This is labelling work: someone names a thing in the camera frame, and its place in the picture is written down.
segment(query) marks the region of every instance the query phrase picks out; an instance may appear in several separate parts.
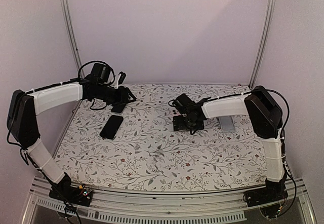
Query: floral pattern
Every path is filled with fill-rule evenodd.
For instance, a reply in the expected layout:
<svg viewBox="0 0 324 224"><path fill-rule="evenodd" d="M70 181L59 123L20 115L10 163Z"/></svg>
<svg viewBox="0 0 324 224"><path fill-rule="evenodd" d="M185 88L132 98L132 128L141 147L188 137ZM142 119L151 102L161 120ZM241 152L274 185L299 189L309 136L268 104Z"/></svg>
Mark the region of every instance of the floral pattern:
<svg viewBox="0 0 324 224"><path fill-rule="evenodd" d="M137 101L126 106L114 140L99 133L111 107L93 111L83 101L55 161L74 182L142 191L211 191L262 184L262 144L249 117L233 116L235 132L207 120L194 135L174 132L178 115L168 101L186 93L192 100L248 90L245 86L129 85ZM94 107L104 104L97 102Z"/></svg>

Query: metal frame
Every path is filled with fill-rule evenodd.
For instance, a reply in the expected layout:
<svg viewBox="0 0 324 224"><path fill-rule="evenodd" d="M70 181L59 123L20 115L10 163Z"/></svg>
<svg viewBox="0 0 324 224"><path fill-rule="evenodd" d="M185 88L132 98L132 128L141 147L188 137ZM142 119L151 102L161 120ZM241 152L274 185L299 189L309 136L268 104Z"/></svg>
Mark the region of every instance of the metal frame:
<svg viewBox="0 0 324 224"><path fill-rule="evenodd" d="M311 208L306 187L301 178L296 179L297 198L300 201L306 224L315 224L316 219ZM261 188L250 187L249 190ZM291 180L286 181L292 199L295 188ZM64 213L62 201L51 199L48 193L50 184L36 177L25 211L23 224L30 224L36 205ZM261 206L247 207L242 201L245 189L208 192L140 192L112 188L94 188L90 207L76 206L81 218L106 223L133 224L193 224L193 223L232 223L244 220L244 211L258 209L277 202Z"/></svg>
<svg viewBox="0 0 324 224"><path fill-rule="evenodd" d="M73 31L68 1L61 0L61 5L62 5L62 12L63 12L63 16L64 16L67 34L68 34L68 37L70 40L70 45L71 45L72 53L73 53L74 60L75 60L75 65L76 65L76 68L79 70L80 67L82 66L82 64L81 64L80 54L79 54L79 50L77 48L76 39L75 39L74 31ZM81 76L83 78L85 76L83 70L81 71Z"/></svg>
<svg viewBox="0 0 324 224"><path fill-rule="evenodd" d="M270 24L271 24L271 20L272 20L274 5L275 5L275 0L268 0L267 14L266 14L265 22L264 22L264 27L263 27L262 37L261 37L261 41L260 41L260 45L259 45L259 50L257 53L257 58L255 61L252 75L251 75L250 82L249 82L250 89L252 89L254 87L257 77L258 77L259 69L261 66L261 62L262 62L262 58L263 58L265 46L267 43L269 30L270 30Z"/></svg>

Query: robotic arm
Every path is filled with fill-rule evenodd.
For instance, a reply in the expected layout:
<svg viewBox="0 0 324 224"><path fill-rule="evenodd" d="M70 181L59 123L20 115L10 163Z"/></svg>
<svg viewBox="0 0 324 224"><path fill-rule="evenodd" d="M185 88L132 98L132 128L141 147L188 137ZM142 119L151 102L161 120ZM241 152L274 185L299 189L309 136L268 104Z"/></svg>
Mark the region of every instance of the robotic arm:
<svg viewBox="0 0 324 224"><path fill-rule="evenodd" d="M118 86L125 79L125 73L119 73L113 88L110 86L112 82L107 84L109 74L113 72L110 66L101 61L91 63L95 64L84 79L72 79L29 92L15 91L7 119L9 134L14 136L30 162L51 183L53 189L50 197L86 206L89 206L92 195L83 190L82 186L71 186L70 177L55 163L45 148L38 131L36 116L50 108L85 99L100 99L107 105L136 101L129 88Z"/></svg>
<svg viewBox="0 0 324 224"><path fill-rule="evenodd" d="M257 86L248 93L221 98L204 98L198 103L186 94L178 96L172 105L181 116L174 116L174 130L190 130L194 134L204 129L203 121L215 117L249 115L254 132L261 138L266 164L266 187L247 191L248 206L261 205L288 197L284 170L285 144L282 131L282 110L267 90Z"/></svg>

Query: black smartphone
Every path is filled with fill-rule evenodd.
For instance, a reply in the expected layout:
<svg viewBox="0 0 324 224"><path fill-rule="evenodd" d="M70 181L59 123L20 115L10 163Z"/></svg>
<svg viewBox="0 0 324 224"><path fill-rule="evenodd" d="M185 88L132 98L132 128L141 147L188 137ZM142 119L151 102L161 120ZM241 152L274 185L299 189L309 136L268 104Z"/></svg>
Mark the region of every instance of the black smartphone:
<svg viewBox="0 0 324 224"><path fill-rule="evenodd" d="M121 114L124 111L125 107L126 107L125 103L118 104L118 105L112 107L111 112Z"/></svg>
<svg viewBox="0 0 324 224"><path fill-rule="evenodd" d="M114 139L124 118L122 116L111 115L107 123L100 132L100 136L105 139Z"/></svg>

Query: white wall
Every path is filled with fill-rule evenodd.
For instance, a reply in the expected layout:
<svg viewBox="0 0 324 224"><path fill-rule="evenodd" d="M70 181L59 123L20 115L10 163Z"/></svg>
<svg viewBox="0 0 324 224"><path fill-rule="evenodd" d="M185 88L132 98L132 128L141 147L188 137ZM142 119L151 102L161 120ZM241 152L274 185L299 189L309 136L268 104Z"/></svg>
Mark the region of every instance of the white wall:
<svg viewBox="0 0 324 224"><path fill-rule="evenodd" d="M287 155L324 223L324 0L277 0L257 84L291 107Z"/></svg>
<svg viewBox="0 0 324 224"><path fill-rule="evenodd" d="M68 1L82 63L127 83L248 84L268 0Z"/></svg>
<svg viewBox="0 0 324 224"><path fill-rule="evenodd" d="M14 90L29 90L76 75L60 0L0 0L0 223L19 223L35 171L19 149L6 143L7 114ZM50 151L74 104L40 115Z"/></svg>

